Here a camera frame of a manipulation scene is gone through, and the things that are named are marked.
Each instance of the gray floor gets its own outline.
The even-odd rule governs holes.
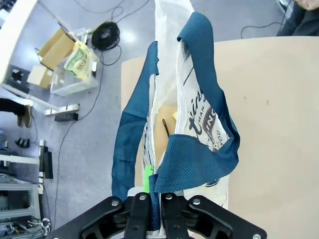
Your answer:
[[[110,18],[110,12],[94,14],[84,11],[73,0],[42,0],[51,11],[60,16],[72,29],[81,27],[94,28]],[[116,6],[120,1],[80,0],[81,4],[93,11],[103,11]],[[142,0],[128,0],[122,3],[124,13],[128,14],[143,4]],[[281,21],[283,12],[275,0],[193,0],[195,11],[205,14],[214,29],[215,41],[240,38],[240,31],[246,25],[266,25]],[[111,168],[117,127],[119,124],[121,99],[121,63],[134,57],[143,56],[155,37],[153,0],[139,12],[119,23],[121,30],[120,45],[123,49],[120,61],[105,67],[102,77],[101,93],[92,112],[82,121],[77,122],[66,136],[61,148],[59,190],[55,208],[57,184],[57,164],[61,141],[70,123],[57,123],[52,117],[44,117],[33,111],[38,139],[44,138],[53,154],[54,179],[46,180],[48,204],[44,203],[46,215],[55,221],[56,228],[73,219],[96,203],[111,195]],[[263,29],[246,29],[244,38],[275,36],[279,26]],[[13,64],[24,69],[31,69],[39,64],[34,48],[42,45],[58,29],[54,19],[40,5],[34,9],[23,32],[20,44],[12,60]],[[133,35],[134,41],[127,37]],[[114,61],[119,54],[115,48],[104,53],[105,61]],[[101,77],[101,66],[97,78]],[[32,93],[56,105],[80,103],[80,116],[92,107],[98,89],[74,94],[67,98],[51,96],[47,91],[32,88]],[[1,96],[13,97],[0,91]],[[1,113],[0,128],[9,135],[11,146],[18,136],[36,138],[35,127],[19,128],[14,115]],[[15,148],[22,155],[37,156],[37,147],[28,150]],[[20,177],[37,181],[35,167],[16,166]]]

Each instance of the coiled black cable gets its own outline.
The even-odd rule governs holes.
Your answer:
[[[92,45],[100,51],[111,50],[120,42],[120,30],[115,22],[104,22],[93,32]]]

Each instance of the cardboard box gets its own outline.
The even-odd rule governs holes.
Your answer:
[[[41,64],[54,70],[63,58],[72,52],[74,42],[72,36],[60,28],[39,51]]]
[[[45,66],[34,66],[27,82],[48,89],[51,85],[53,71]]]

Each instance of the clear plastic bin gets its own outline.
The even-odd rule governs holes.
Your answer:
[[[83,82],[72,72],[65,70],[64,63],[61,63],[54,69],[50,91],[52,94],[67,96],[98,85],[99,83],[94,76],[91,75],[87,82]]]

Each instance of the black cable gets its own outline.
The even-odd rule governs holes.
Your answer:
[[[57,203],[58,192],[59,192],[59,191],[58,191],[58,188],[59,188],[59,177],[60,177],[60,156],[61,156],[62,145],[63,145],[64,140],[65,140],[66,136],[68,135],[68,133],[69,133],[71,127],[72,127],[75,123],[77,123],[77,122],[79,122],[79,121],[85,119],[85,118],[92,112],[92,110],[93,110],[93,108],[94,108],[94,106],[95,106],[95,104],[96,104],[96,101],[97,101],[97,99],[98,99],[98,97],[99,97],[99,95],[100,95],[100,92],[101,92],[103,72],[104,72],[104,67],[102,67],[100,87],[99,87],[99,91],[98,91],[98,93],[97,93],[97,95],[96,95],[96,98],[95,98],[95,100],[94,100],[93,106],[91,107],[91,109],[89,110],[89,112],[86,113],[86,115],[84,115],[84,116],[83,116],[82,118],[80,118],[78,121],[73,122],[73,123],[69,126],[69,128],[68,128],[68,130],[66,131],[64,137],[62,138],[62,141],[61,141],[61,144],[60,144],[60,149],[59,149],[59,154],[58,154],[58,168],[57,168],[57,179],[56,179],[56,192],[55,192],[55,201],[54,201],[54,226],[52,227],[53,230],[55,229],[55,226],[56,226],[56,203]]]
[[[104,22],[92,34],[92,45],[100,51],[111,50],[120,42],[120,30],[115,22]]]
[[[35,50],[35,53],[36,53],[36,55],[38,56],[38,60],[39,60],[39,63],[41,64],[41,60],[40,60],[40,57],[39,57],[39,49],[38,48],[34,48],[34,50]]]
[[[288,5],[287,5],[287,7],[286,7],[286,9],[285,9],[285,12],[284,12],[284,15],[283,15],[283,18],[282,18],[281,22],[272,22],[272,23],[270,23],[270,24],[268,24],[268,25],[265,25],[265,26],[245,26],[245,27],[243,27],[243,28],[241,29],[241,31],[240,31],[240,38],[241,38],[241,39],[244,39],[244,38],[243,38],[243,31],[244,31],[246,28],[265,28],[265,27],[269,27],[269,26],[274,25],[274,24],[280,24],[280,28],[279,28],[279,30],[278,30],[278,32],[277,32],[277,35],[278,35],[278,33],[280,32],[281,27],[282,27],[282,25],[283,25],[283,22],[284,22],[286,13],[287,13],[287,9],[288,9],[288,7],[289,7],[289,5],[290,5],[290,3],[291,3],[292,1],[293,1],[293,0],[290,0],[290,1],[289,1]]]
[[[46,205],[48,206],[49,219],[52,220],[52,218],[51,218],[51,211],[50,211],[50,205],[49,205],[49,199],[48,199],[48,194],[47,194],[47,192],[46,192],[45,186],[43,186],[43,193],[45,194]]]
[[[126,17],[128,17],[128,16],[134,14],[135,12],[141,10],[144,6],[146,6],[146,4],[149,3],[149,1],[150,1],[150,0],[147,0],[142,6],[140,6],[139,8],[137,8],[135,11],[132,11],[131,13],[129,13],[129,14],[123,16],[122,18],[120,18],[120,20],[118,20],[116,23],[119,23],[119,22],[122,21],[124,18],[126,18]]]
[[[99,87],[99,91],[96,95],[96,98],[94,100],[94,103],[93,103],[93,106],[91,107],[91,109],[89,110],[89,112],[87,112],[86,115],[84,115],[82,118],[80,118],[78,121],[75,121],[73,122],[68,130],[66,131],[64,137],[62,138],[62,141],[61,141],[61,144],[60,144],[60,148],[59,148],[59,153],[58,153],[58,166],[57,166],[57,181],[56,181],[56,192],[55,192],[55,201],[54,201],[54,226],[52,226],[53,230],[55,229],[55,226],[56,226],[56,204],[57,204],[57,198],[58,198],[58,188],[59,188],[59,175],[60,175],[60,156],[61,156],[61,150],[62,150],[62,146],[63,146],[63,143],[64,143],[64,140],[66,138],[66,136],[68,135],[71,127],[83,120],[86,116],[88,116],[95,104],[96,104],[96,101],[100,95],[100,92],[101,92],[101,86],[102,86],[102,79],[103,79],[103,71],[104,71],[104,66],[111,66],[111,65],[114,65],[116,62],[118,62],[118,60],[120,59],[121,55],[122,55],[122,48],[120,47],[119,45],[119,42],[120,42],[120,30],[117,26],[117,23],[121,20],[123,20],[124,18],[132,15],[133,13],[139,11],[140,9],[142,9],[150,0],[147,0],[141,7],[139,7],[138,9],[136,9],[135,11],[129,13],[128,15],[125,15],[124,17],[122,17],[120,20],[118,20],[117,22],[113,22],[113,19],[114,17],[116,16],[119,16],[123,13],[123,8],[120,7],[120,4],[123,3],[125,0],[122,0],[116,7],[113,7],[107,11],[103,11],[103,12],[94,12],[94,11],[91,11],[91,10],[88,10],[86,9],[85,7],[83,7],[77,0],[73,0],[74,2],[76,2],[81,8],[83,8],[85,11],[88,11],[88,12],[91,12],[91,13],[97,13],[97,14],[100,14],[100,13],[107,13],[109,11],[112,11],[112,14],[111,14],[111,22],[104,22],[103,24],[101,24],[99,27],[96,28],[96,30],[93,32],[92,34],[92,45],[95,49],[98,49],[101,51],[101,56],[100,56],[100,61],[103,65],[102,67],[102,72],[101,72],[101,80],[100,80],[100,87]],[[116,16],[114,16],[114,12],[116,9],[122,9],[122,12]],[[103,55],[103,51],[106,51],[106,50],[110,50],[110,49],[113,49],[115,47],[119,47],[120,49],[120,55],[118,57],[118,59],[111,63],[111,64],[105,64],[104,63],[104,55]]]
[[[269,27],[269,26],[271,26],[271,25],[274,25],[274,24],[281,24],[280,22],[272,22],[272,23],[270,23],[270,24],[268,24],[268,25],[265,25],[265,26],[245,26],[245,27],[243,27],[243,29],[241,29],[241,31],[240,31],[240,38],[241,39],[244,39],[243,38],[243,31],[246,29],[246,28],[265,28],[265,27]]]
[[[114,10],[115,8],[121,8],[123,9],[121,6],[119,6],[120,4],[122,4],[123,2],[125,2],[126,0],[122,0],[117,6],[113,7],[113,8],[110,8],[106,11],[92,11],[92,10],[89,10],[87,8],[85,8],[83,5],[81,5],[77,0],[73,0],[79,7],[81,7],[83,10],[87,11],[87,12],[90,12],[90,13],[94,13],[94,14],[102,14],[102,13],[108,13],[112,10]]]

